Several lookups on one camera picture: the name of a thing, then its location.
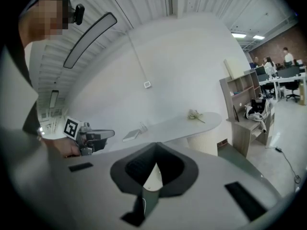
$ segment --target wall outlet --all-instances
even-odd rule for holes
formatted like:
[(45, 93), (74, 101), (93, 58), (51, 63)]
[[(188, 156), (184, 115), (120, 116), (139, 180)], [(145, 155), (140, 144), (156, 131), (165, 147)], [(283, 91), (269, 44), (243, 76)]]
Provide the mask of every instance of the wall outlet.
[(151, 83), (149, 82), (149, 81), (147, 81), (147, 82), (145, 82), (144, 83), (144, 86), (145, 86), (145, 88), (150, 88), (152, 85), (151, 85)]

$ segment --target white corrugated ceiling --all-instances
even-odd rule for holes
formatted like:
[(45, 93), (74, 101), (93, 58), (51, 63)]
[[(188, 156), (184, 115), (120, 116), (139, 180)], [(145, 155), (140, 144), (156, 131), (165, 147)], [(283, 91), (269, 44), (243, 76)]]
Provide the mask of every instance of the white corrugated ceiling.
[[(294, 13), (283, 0), (184, 0), (183, 12), (212, 12), (231, 32), (245, 33), (238, 40), (242, 49), (248, 51), (259, 41), (254, 35), (270, 38), (280, 33), (294, 21)], [(64, 105), (65, 97), (89, 63), (121, 34), (107, 31), (87, 48), (72, 69), (63, 68), (63, 63), (81, 35), (106, 12), (112, 12), (118, 20), (115, 30), (128, 31), (140, 24), (169, 16), (173, 11), (172, 0), (73, 0), (75, 6), (85, 6), (83, 23), (73, 25), (58, 40), (49, 41), (40, 60), (37, 72), (38, 112), (43, 114), (49, 106), (53, 89), (59, 90), (55, 113)]]

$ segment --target woman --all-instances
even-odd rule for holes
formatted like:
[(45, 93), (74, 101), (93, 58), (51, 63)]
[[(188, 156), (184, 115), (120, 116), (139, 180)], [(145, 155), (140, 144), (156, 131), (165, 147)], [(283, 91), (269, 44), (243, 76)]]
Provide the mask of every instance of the woman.
[(268, 75), (273, 75), (277, 72), (276, 70), (276, 65), (274, 62), (272, 62), (271, 60), (271, 57), (266, 57), (263, 59), (264, 61), (264, 69), (265, 69), (265, 72), (268, 74)]

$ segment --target ceiling light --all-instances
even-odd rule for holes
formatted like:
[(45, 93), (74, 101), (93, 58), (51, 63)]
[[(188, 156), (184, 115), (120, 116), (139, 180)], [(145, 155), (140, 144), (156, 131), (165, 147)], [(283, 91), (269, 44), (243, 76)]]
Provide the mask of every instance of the ceiling light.
[(49, 108), (54, 108), (56, 106), (58, 95), (59, 95), (59, 91), (58, 90), (53, 90), (51, 92)]
[(79, 57), (88, 48), (88, 46), (116, 23), (117, 19), (110, 12), (106, 13), (98, 21), (96, 21), (74, 45), (64, 62), (64, 67), (70, 69), (73, 68), (74, 64), (76, 64)]
[(234, 37), (239, 37), (239, 38), (244, 38), (244, 37), (246, 37), (246, 34), (238, 34), (238, 33), (231, 33), (232, 34), (232, 36), (234, 36)]
[(253, 38), (255, 38), (255, 39), (260, 39), (260, 40), (262, 40), (262, 39), (264, 39), (264, 36), (254, 36)]

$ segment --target brick wall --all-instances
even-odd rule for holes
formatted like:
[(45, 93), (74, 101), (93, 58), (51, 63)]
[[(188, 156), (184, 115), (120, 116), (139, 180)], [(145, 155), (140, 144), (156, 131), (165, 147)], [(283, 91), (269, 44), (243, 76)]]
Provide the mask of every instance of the brick wall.
[(252, 59), (258, 57), (260, 63), (263, 63), (264, 57), (271, 57), (275, 64), (283, 64), (284, 47), (288, 48), (289, 53), (293, 55), (294, 59), (301, 59), (307, 64), (307, 40), (298, 25), (291, 27), (268, 42), (251, 50), (249, 54)]

